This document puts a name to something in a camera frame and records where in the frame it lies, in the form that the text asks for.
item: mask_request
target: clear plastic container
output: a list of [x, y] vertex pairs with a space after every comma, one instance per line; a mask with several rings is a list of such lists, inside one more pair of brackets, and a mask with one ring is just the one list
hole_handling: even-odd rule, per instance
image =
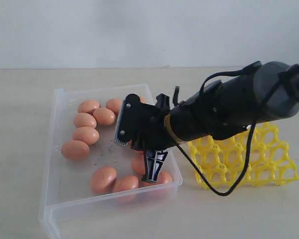
[[[137, 210], [136, 205], [145, 207], [176, 196], [183, 179], [172, 151], [169, 152], [162, 169], [173, 177], [171, 183], [105, 195], [96, 195], [90, 191], [91, 176], [103, 166], [115, 167], [118, 178], [136, 175], [131, 168], [135, 152], [114, 143], [114, 125], [97, 127], [100, 139], [95, 145], [90, 146], [90, 154], [83, 161], [69, 161], [60, 152], [63, 143], [72, 139], [75, 129], [73, 117], [82, 101], [96, 99], [104, 106], [108, 99], [124, 99], [130, 93], [142, 96], [148, 104], [154, 103], [146, 84], [72, 92], [55, 90], [39, 210], [39, 221], [50, 239], [75, 238], [74, 232], [77, 235], [84, 232], [86, 235], [88, 231], [97, 238], [93, 230], [98, 222], [119, 216], [121, 213], [128, 216], [129, 212]], [[164, 193], [155, 197], [153, 191]], [[117, 200], [132, 194], [136, 197], [129, 203], [122, 204]], [[62, 227], [64, 222], [68, 222], [67, 227]]]

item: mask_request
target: egg holder cup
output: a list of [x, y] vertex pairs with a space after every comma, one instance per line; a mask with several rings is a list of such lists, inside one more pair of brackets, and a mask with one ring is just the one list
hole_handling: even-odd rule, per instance
[[[289, 144], [279, 140], [278, 132], [279, 128], [268, 122], [256, 127], [248, 169], [238, 186], [284, 185], [299, 180], [297, 166], [288, 154]], [[229, 188], [240, 175], [248, 133], [249, 130], [223, 141], [207, 136], [188, 143], [191, 159], [213, 187]], [[195, 178], [208, 189], [196, 171]]]
[[[124, 99], [130, 93], [144, 97], [149, 104], [154, 103], [147, 84], [86, 91], [54, 91], [38, 216], [50, 239], [80, 238], [82, 235], [95, 238], [100, 229], [106, 230], [106, 226], [96, 228], [95, 224], [106, 224], [107, 220], [122, 216], [133, 217], [140, 207], [146, 210], [157, 202], [176, 197], [183, 179], [172, 152], [168, 154], [162, 169], [172, 176], [171, 183], [104, 195], [91, 192], [91, 176], [103, 166], [113, 166], [118, 179], [128, 175], [140, 178], [131, 167], [135, 152], [114, 143], [115, 124], [105, 127], [97, 125], [100, 138], [90, 146], [90, 153], [84, 160], [69, 161], [60, 152], [61, 146], [71, 139], [76, 128], [73, 118], [81, 102], [95, 99], [105, 106], [108, 99]], [[164, 191], [163, 196], [150, 196], [153, 192], [161, 191]], [[131, 195], [133, 200], [119, 203], [119, 199]]]

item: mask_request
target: yellow egg carton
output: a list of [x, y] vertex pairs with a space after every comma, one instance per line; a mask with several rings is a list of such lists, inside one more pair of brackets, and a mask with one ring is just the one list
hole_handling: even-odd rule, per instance
[[[279, 140], [278, 132], [278, 127], [268, 122], [256, 127], [248, 170], [238, 186], [284, 185], [299, 180], [295, 162], [288, 154], [289, 144]], [[230, 187], [240, 175], [248, 133], [223, 141], [207, 136], [188, 142], [192, 160], [213, 187]], [[195, 177], [199, 185], [208, 188], [196, 171]]]

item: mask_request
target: white wall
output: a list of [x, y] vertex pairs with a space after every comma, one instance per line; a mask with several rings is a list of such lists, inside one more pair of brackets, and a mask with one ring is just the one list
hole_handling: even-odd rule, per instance
[[299, 0], [0, 0], [0, 68], [299, 62]]

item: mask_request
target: black wire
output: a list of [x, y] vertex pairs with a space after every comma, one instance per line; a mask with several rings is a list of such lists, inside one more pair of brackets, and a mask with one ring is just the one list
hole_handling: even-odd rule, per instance
[[[236, 72], [232, 72], [233, 74], [230, 75], [230, 76], [236, 76], [234, 74], [237, 74], [238, 72], [240, 71], [236, 71]], [[202, 85], [202, 89], [204, 89], [204, 85], [205, 83], [216, 77], [216, 76], [220, 76], [220, 74], [222, 74], [224, 72], [219, 72], [219, 73], [216, 73], [214, 75], [211, 75], [210, 77], [208, 77], [203, 85]], [[259, 118], [259, 114], [261, 112], [261, 109], [265, 106], [265, 104], [268, 102], [268, 100], [270, 99], [270, 97], [276, 92], [276, 90], [279, 88], [279, 86], [281, 85], [281, 81], [277, 81], [273, 86], [272, 88], [269, 90], [269, 92], [266, 94], [266, 96], [264, 97], [263, 101], [260, 103], [259, 105], [259, 108], [258, 108], [258, 111], [256, 112], [253, 120], [252, 120], [252, 124], [251, 124], [251, 127], [250, 127], [250, 131], [248, 133], [248, 138], [247, 138], [247, 144], [246, 144], [246, 156], [245, 156], [245, 164], [244, 164], [244, 167], [239, 175], [239, 177], [237, 178], [237, 180], [234, 182], [234, 184], [228, 189], [227, 192], [219, 192], [217, 191], [215, 188], [213, 188], [213, 186], [211, 186], [211, 184], [208, 182], [208, 180], [205, 178], [205, 176], [202, 174], [202, 172], [199, 170], [199, 168], [196, 166], [196, 164], [193, 162], [193, 160], [188, 156], [188, 154], [180, 147], [180, 145], [176, 142], [176, 140], [174, 140], [172, 137], [172, 141], [173, 143], [176, 145], [176, 147], [182, 152], [182, 154], [187, 158], [187, 160], [190, 162], [190, 164], [195, 168], [195, 170], [197, 171], [197, 173], [200, 175], [200, 177], [203, 179], [203, 181], [206, 183], [206, 185], [210, 188], [211, 191], [213, 191], [214, 193], [216, 193], [217, 195], [219, 196], [228, 196], [229, 194], [231, 194], [234, 189], [237, 187], [237, 185], [241, 182], [241, 180], [244, 178], [246, 172], [247, 172], [247, 169], [248, 169], [248, 165], [249, 165], [249, 158], [250, 158], [250, 151], [251, 151], [251, 141], [252, 141], [252, 138], [253, 138], [253, 134], [254, 134], [254, 131], [255, 131], [255, 128], [256, 128], [256, 124], [257, 124], [257, 120]]]

